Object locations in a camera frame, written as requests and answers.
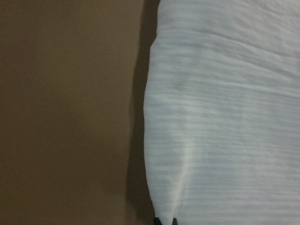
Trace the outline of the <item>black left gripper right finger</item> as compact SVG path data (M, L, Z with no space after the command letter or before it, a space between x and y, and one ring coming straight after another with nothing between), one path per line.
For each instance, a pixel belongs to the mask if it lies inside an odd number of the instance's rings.
M178 222L177 222L177 219L176 219L176 218L173 219L172 225L178 225Z

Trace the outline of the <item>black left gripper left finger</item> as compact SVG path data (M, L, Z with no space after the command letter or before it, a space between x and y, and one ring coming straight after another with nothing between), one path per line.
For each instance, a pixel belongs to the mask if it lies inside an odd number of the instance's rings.
M162 223L161 223L161 221L160 221L160 219L158 217L154 217L153 224L154 225L162 225Z

